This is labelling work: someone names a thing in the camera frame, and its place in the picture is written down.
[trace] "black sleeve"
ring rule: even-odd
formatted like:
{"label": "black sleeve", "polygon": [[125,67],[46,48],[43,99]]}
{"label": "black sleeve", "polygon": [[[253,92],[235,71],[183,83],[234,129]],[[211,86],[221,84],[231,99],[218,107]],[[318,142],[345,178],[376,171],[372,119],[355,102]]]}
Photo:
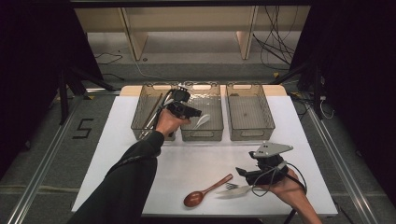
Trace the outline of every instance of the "black sleeve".
{"label": "black sleeve", "polygon": [[163,141],[161,133],[153,132],[147,140],[131,146],[120,161],[143,159],[124,163],[107,174],[67,223],[138,223],[157,172],[156,156]]}

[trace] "black cable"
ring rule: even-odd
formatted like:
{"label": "black cable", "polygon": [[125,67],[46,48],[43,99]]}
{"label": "black cable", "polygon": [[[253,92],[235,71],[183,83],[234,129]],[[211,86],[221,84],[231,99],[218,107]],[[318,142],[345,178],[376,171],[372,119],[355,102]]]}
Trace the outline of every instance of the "black cable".
{"label": "black cable", "polygon": [[[259,176],[256,178],[256,180],[254,181],[254,183],[253,183],[253,185],[252,185],[252,188],[251,188],[251,191],[253,192],[253,194],[256,195],[256,196],[258,196],[258,197],[262,197],[262,196],[264,196],[265,194],[267,194],[268,191],[270,191],[270,188],[271,188],[271,186],[273,185],[273,182],[274,182],[274,176],[275,176],[275,174],[276,174],[276,168],[275,168],[275,167],[272,167],[272,166],[267,166],[267,167],[268,167],[268,168],[271,168],[271,169],[270,169],[269,171],[267,171],[267,172],[265,172],[265,173],[259,175]],[[263,194],[258,194],[256,191],[254,191],[254,188],[256,187],[257,181],[259,181],[259,179],[262,178],[263,176],[265,176],[265,175],[267,175],[267,174],[270,174],[271,172],[273,172],[273,174],[272,174],[272,177],[271,177],[270,184],[268,185],[268,189],[267,189]]]}
{"label": "black cable", "polygon": [[269,59],[268,59],[268,52],[270,52],[270,53],[272,53],[274,56],[276,56],[278,59],[280,59],[282,62],[288,63],[286,59],[285,59],[285,60],[281,59],[277,54],[274,54],[271,50],[269,50],[268,48],[265,47],[265,45],[268,45],[268,44],[267,44],[267,41],[268,41],[269,37],[270,37],[271,35],[273,35],[273,31],[274,31],[274,29],[275,29],[275,26],[274,26],[274,24],[272,23],[272,19],[271,19],[270,14],[269,14],[269,12],[268,12],[268,10],[267,10],[267,7],[265,7],[265,11],[266,11],[266,13],[267,13],[267,15],[268,15],[269,20],[271,21],[271,30],[270,30],[270,34],[267,36],[267,38],[265,39],[265,41],[262,42],[263,44],[261,44],[262,48],[264,48],[264,49],[267,50],[267,61],[269,61]]}
{"label": "black cable", "polygon": [[272,176],[272,178],[271,178],[271,182],[270,182],[270,184],[268,185],[269,188],[271,188],[271,186],[273,185],[273,180],[274,180],[275,173],[276,173],[276,172],[280,172],[283,176],[285,176],[285,177],[291,179],[292,181],[294,181],[294,182],[296,182],[298,185],[300,185],[300,187],[304,190],[304,193],[306,194],[306,193],[308,192],[308,187],[307,187],[307,185],[306,185],[305,178],[304,178],[303,174],[300,172],[300,170],[299,170],[295,165],[293,165],[293,164],[291,164],[291,163],[287,163],[287,165],[290,165],[290,166],[292,166],[294,169],[297,170],[297,172],[300,174],[301,178],[303,179],[304,184],[302,184],[298,179],[294,178],[293,176],[288,175],[287,173],[283,172],[282,170],[276,169],[276,167],[267,166],[268,168],[271,168],[271,169],[270,169],[269,171],[267,171],[267,172],[265,172],[265,173],[259,175],[259,176],[256,178],[256,180],[254,181],[253,186],[256,186],[257,181],[258,181],[260,178],[262,178],[264,175],[267,175],[267,174],[270,174],[271,172],[273,172],[273,176]]}
{"label": "black cable", "polygon": [[259,42],[260,45],[264,45],[265,47],[272,48],[272,49],[276,49],[276,50],[278,50],[278,51],[282,51],[282,50],[283,50],[283,49],[279,49],[279,48],[277,48],[277,47],[275,47],[275,46],[273,46],[273,45],[270,45],[270,44],[267,44],[267,43],[261,41],[260,39],[258,39],[258,38],[255,36],[255,34],[253,34],[253,36],[256,38],[256,40]]}
{"label": "black cable", "polygon": [[169,79],[169,78],[164,78],[164,77],[156,77],[156,76],[151,76],[151,75],[146,75],[142,72],[142,70],[140,70],[140,66],[139,64],[136,62],[136,60],[134,60],[134,64],[136,64],[136,68],[139,71],[140,75],[142,77],[154,77],[154,78],[158,78],[159,80],[163,80],[163,81],[174,81],[173,79]]}
{"label": "black cable", "polygon": [[265,67],[274,69],[274,70],[289,71],[289,68],[276,68],[276,67],[270,66],[270,65],[268,65],[268,64],[265,64],[265,62],[264,62],[263,60],[262,60],[262,65],[264,65]]}
{"label": "black cable", "polygon": [[286,52],[289,54],[289,56],[292,58],[291,53],[289,52],[289,50],[294,51],[294,49],[288,47],[288,46],[283,42],[283,40],[286,39],[286,37],[287,37],[287,36],[289,35],[289,33],[291,32],[292,26],[294,26],[295,20],[296,20],[296,18],[297,18],[298,9],[296,10],[296,14],[295,14],[295,16],[294,16],[293,24],[292,24],[292,26],[290,27],[290,31],[288,32],[287,36],[285,36],[285,38],[281,38],[281,37],[280,37],[280,35],[279,35],[279,30],[278,30],[277,19],[278,19],[278,15],[279,15],[279,7],[276,7],[275,10],[273,11],[273,16],[272,16],[272,18],[271,18],[271,16],[270,16],[270,13],[268,12],[268,8],[265,7],[264,9],[265,9],[265,12],[267,13],[268,19],[269,19],[270,22],[271,22],[271,31],[270,31],[270,34],[267,36],[267,38],[266,38],[266,40],[265,40],[265,43],[268,41],[269,37],[272,36],[273,39],[275,39],[275,40],[278,42],[279,48],[280,48],[280,49],[282,49],[282,46],[283,46],[283,48],[285,48],[285,50],[282,50],[282,51],[281,51],[281,53],[282,53],[282,55],[284,56],[285,60],[286,60],[286,57],[285,57],[285,55],[284,55],[284,52],[285,52],[285,51],[286,51]]}
{"label": "black cable", "polygon": [[335,206],[338,208],[338,210],[340,210],[344,216],[346,216],[346,219],[349,221],[350,224],[354,224],[352,218],[350,218],[350,216],[347,214],[347,212],[340,206],[340,204],[338,202],[335,201],[334,198],[332,198],[332,201],[334,202]]}
{"label": "black cable", "polygon": [[259,43],[259,45],[262,47],[262,50],[265,49],[268,52],[270,52],[271,54],[273,54],[274,56],[276,56],[280,61],[286,63],[286,64],[290,64],[288,61],[286,61],[285,59],[282,59],[279,55],[275,54],[273,51],[271,51],[270,49],[268,49],[265,45],[268,45],[266,43],[262,43],[262,41],[260,41],[254,34],[253,37],[256,39],[256,41]]}
{"label": "black cable", "polygon": [[[307,185],[306,185],[305,178],[304,178],[303,174],[300,172],[300,170],[299,170],[295,165],[293,165],[293,164],[291,164],[291,163],[288,163],[288,165],[292,166],[294,169],[297,170],[297,172],[300,174],[301,178],[303,179],[304,184],[302,184],[298,179],[292,177],[291,175],[288,175],[287,173],[284,173],[284,172],[281,171],[281,170],[279,170],[279,172],[280,172],[282,175],[284,175],[285,177],[291,179],[292,181],[294,181],[294,182],[296,182],[298,185],[300,185],[300,187],[303,189],[304,193],[306,194],[306,193],[308,192],[308,187],[307,187]],[[296,212],[297,212],[297,211],[296,211],[294,208],[291,209],[291,211],[290,211],[290,213],[289,213],[289,215],[288,215],[288,217],[286,218],[286,220],[285,220],[284,223],[285,223],[285,224],[290,223],[291,219],[294,217],[294,215],[296,214]]]}
{"label": "black cable", "polygon": [[117,56],[117,57],[119,57],[119,58],[118,58],[118,59],[115,59],[115,60],[113,60],[113,61],[110,61],[110,62],[108,62],[108,63],[98,63],[98,64],[110,64],[110,63],[114,63],[114,62],[116,62],[116,61],[118,61],[119,59],[122,58],[122,55],[120,55],[120,54],[112,54],[112,53],[107,53],[107,52],[105,52],[105,53],[99,54],[98,56],[95,56],[95,59],[96,59],[96,58],[100,58],[100,57],[102,57],[102,55],[105,55],[105,54],[108,54],[108,55],[111,55],[111,56]]}
{"label": "black cable", "polygon": [[305,116],[305,114],[308,112],[308,110],[311,108],[310,106],[314,104],[313,100],[309,100],[309,99],[301,99],[300,97],[298,97],[296,94],[291,93],[291,92],[287,92],[287,95],[290,97],[290,99],[293,102],[297,102],[301,105],[303,105],[304,107],[304,112],[303,113],[297,113],[298,116],[300,117],[300,120],[303,119],[303,117]]}
{"label": "black cable", "polygon": [[103,75],[103,76],[113,76],[113,77],[117,77],[117,78],[119,78],[120,80],[125,81],[125,78],[119,77],[119,76],[114,75],[114,74],[112,74],[112,73],[104,73],[104,74],[102,74],[102,75]]}

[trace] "gray floor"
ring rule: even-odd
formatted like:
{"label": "gray floor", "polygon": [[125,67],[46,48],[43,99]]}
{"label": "gray floor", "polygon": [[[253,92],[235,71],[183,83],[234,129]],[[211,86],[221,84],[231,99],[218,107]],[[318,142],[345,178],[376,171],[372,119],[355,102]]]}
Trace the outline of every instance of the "gray floor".
{"label": "gray floor", "polygon": [[[258,37],[266,35],[266,33],[257,34]],[[283,74],[284,71],[268,68],[262,64],[262,60],[272,66],[287,68],[285,64],[266,52],[261,57],[261,47],[255,41],[252,43],[249,59],[242,60],[233,33],[152,33],[149,34],[142,60],[137,64],[132,61],[123,34],[88,34],[88,38],[96,55],[107,52],[122,56],[113,63],[100,64],[103,74],[112,74],[104,75],[105,81],[115,87],[147,81],[159,82],[163,79],[268,83],[274,80],[275,72]],[[299,33],[291,33],[286,41],[294,48],[298,38]],[[97,58],[97,62],[108,63],[117,58],[119,56],[103,55]],[[298,77],[294,77],[284,83],[285,89],[297,91],[295,87],[297,79]],[[84,84],[87,88],[98,88],[91,82]],[[91,92],[88,94],[91,97],[82,100],[73,99],[71,93],[69,95],[70,103],[76,106],[76,112],[32,204],[26,209],[27,214],[23,223],[65,223],[70,218],[71,206],[88,170],[117,93]],[[298,114],[305,112],[305,105],[294,103]],[[324,107],[326,111],[332,111],[328,105]],[[1,180],[0,223],[7,223],[9,216],[13,214],[14,207],[35,175],[47,150],[52,146],[53,137],[62,128],[59,125],[60,109],[60,102],[54,99],[46,117],[31,138],[30,150],[20,153]],[[337,165],[326,148],[322,140],[323,136],[319,134],[312,116],[309,112],[301,115],[301,123],[334,201],[354,223],[367,223],[361,216],[360,209],[354,204],[354,196],[350,194],[345,180],[339,174]],[[91,131],[87,138],[78,138],[87,133],[78,130],[84,119],[81,127],[89,127]],[[355,152],[354,144],[336,114],[332,119],[324,119],[322,124],[329,131],[342,158],[347,161],[347,169],[368,202],[377,223],[396,223],[395,207],[375,181],[364,160]],[[284,217],[262,219],[263,223],[283,223],[284,220]],[[322,220],[324,223],[350,223],[341,211],[336,217],[324,217]],[[301,223],[301,221],[295,217],[291,223]]]}

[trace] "white tabletop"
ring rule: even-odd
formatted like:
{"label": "white tabletop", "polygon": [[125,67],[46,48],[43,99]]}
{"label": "white tabletop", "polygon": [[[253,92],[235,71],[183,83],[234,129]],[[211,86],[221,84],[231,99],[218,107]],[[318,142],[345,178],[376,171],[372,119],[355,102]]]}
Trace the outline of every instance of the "white tabletop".
{"label": "white tabletop", "polygon": [[[246,185],[235,167],[258,170],[257,161],[249,151],[257,150],[260,141],[232,142],[228,129],[225,98],[222,97],[224,132],[220,142],[183,142],[180,131],[176,140],[165,142],[158,157],[158,169],[148,196],[143,216],[163,217],[265,217],[287,215],[290,207],[274,194],[257,197],[252,192],[234,197],[220,197],[217,191],[206,194],[203,202],[193,208],[184,206],[184,198],[192,191],[207,189],[227,174],[230,183]],[[285,161],[302,172],[308,186],[307,197],[320,216],[335,216],[337,211],[312,154],[303,127],[289,96],[267,96],[276,128],[269,142],[292,145],[282,153]],[[136,142],[131,130],[137,96],[118,96],[111,108],[91,165],[84,178],[72,211],[77,211],[104,179],[108,169],[126,149]]]}

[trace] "clear tray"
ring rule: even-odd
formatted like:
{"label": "clear tray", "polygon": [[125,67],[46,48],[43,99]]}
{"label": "clear tray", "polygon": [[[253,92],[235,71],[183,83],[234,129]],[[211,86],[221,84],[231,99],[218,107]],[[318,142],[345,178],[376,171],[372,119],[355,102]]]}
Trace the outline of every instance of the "clear tray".
{"label": "clear tray", "polygon": [[[145,84],[140,92],[139,101],[137,103],[136,111],[134,112],[134,119],[132,121],[131,129],[137,140],[143,139],[149,135],[152,130],[146,125],[149,123],[152,116],[157,111],[158,105],[163,101],[165,94],[171,90],[176,89],[177,84],[157,83]],[[166,136],[165,141],[174,141],[175,133],[172,136]]]}
{"label": "clear tray", "polygon": [[262,85],[233,83],[226,91],[231,140],[269,140],[275,124]]}
{"label": "clear tray", "polygon": [[199,118],[190,118],[191,124],[180,128],[183,141],[221,141],[224,125],[220,85],[204,82],[190,83],[188,87],[191,97],[187,105],[202,110],[202,115],[209,114],[210,120],[194,130]]}

